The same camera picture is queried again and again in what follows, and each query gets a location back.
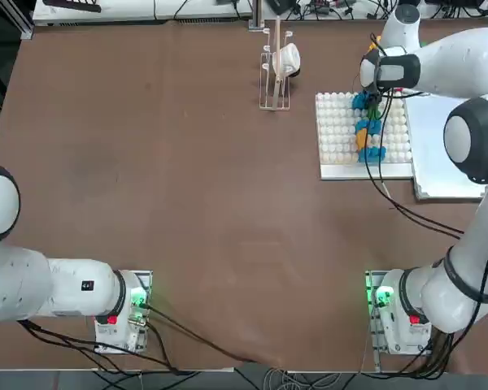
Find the brown work surface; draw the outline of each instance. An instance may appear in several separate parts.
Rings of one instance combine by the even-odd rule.
[[[481,25],[423,23],[422,39]],[[264,35],[244,24],[37,30],[21,46],[0,120],[0,163],[23,196],[8,242],[154,270],[154,305],[234,353],[294,370],[358,370],[364,271],[425,265],[452,244],[392,210],[369,182],[319,178],[315,93],[351,90],[381,27],[293,26],[302,73],[283,113],[258,108]],[[476,209],[415,205],[409,181],[389,187],[459,228]],[[90,336],[83,318],[39,322]],[[178,366],[236,364],[158,325]],[[149,354],[159,356],[154,339]],[[453,360],[452,371],[488,374],[488,318]],[[91,363],[0,324],[0,368],[78,367]]]

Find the yellow block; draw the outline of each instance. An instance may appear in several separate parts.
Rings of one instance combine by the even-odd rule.
[[[381,40],[381,35],[378,35],[378,36],[376,37],[376,40],[377,40],[377,43],[380,43],[380,40]],[[376,45],[374,45],[373,43],[371,43],[371,45],[368,47],[367,53],[368,53],[369,51],[371,51],[372,49],[376,49]]]
[[[362,150],[365,147],[365,138],[367,137],[367,128],[362,128],[356,133],[356,144],[358,150]]]

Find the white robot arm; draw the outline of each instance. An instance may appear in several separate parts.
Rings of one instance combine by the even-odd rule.
[[[18,186],[0,167],[0,241],[19,213]],[[148,311],[139,304],[148,303],[148,294],[132,271],[89,259],[46,258],[0,242],[0,322],[94,316],[97,341],[136,352],[146,346]]]
[[[420,48],[419,22],[414,6],[396,8],[380,49],[362,59],[360,82],[375,94],[403,87],[467,98],[449,114],[444,144],[470,180],[488,184],[488,28],[458,32]],[[466,233],[440,262],[386,274],[377,300],[389,351],[418,354],[431,325],[445,333],[464,329],[479,300],[477,320],[488,314],[488,280],[479,294],[487,258],[488,188]]]

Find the white egg tray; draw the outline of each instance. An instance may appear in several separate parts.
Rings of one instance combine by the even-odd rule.
[[[359,162],[355,125],[367,119],[366,110],[352,110],[352,99],[357,93],[317,93],[316,128],[322,180],[368,179],[365,162]],[[385,108],[383,99],[379,111]],[[380,136],[368,136],[368,147],[380,147]],[[394,99],[383,132],[386,156],[381,162],[381,173],[387,179],[412,178],[412,151],[407,112],[403,99]],[[376,163],[369,163],[374,178],[379,177]]]

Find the blue block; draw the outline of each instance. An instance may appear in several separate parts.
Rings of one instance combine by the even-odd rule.
[[[367,125],[368,125],[367,134],[373,135],[373,134],[379,134],[381,132],[380,120],[371,119],[369,123],[368,119],[362,119],[359,120],[358,123],[356,124],[355,133],[357,134],[359,130],[361,130],[362,128],[366,128]]]
[[[371,94],[369,92],[363,91],[361,93],[358,93],[354,98],[352,99],[352,109],[353,110],[367,110],[367,102],[368,99],[370,98]]]
[[[377,148],[376,146],[373,146],[371,148],[367,148],[367,163],[377,163],[380,154],[381,154],[381,160],[383,161],[385,159],[385,154],[386,154],[386,147],[382,146],[381,149]],[[365,151],[364,149],[361,149],[358,152],[358,163],[365,163]]]

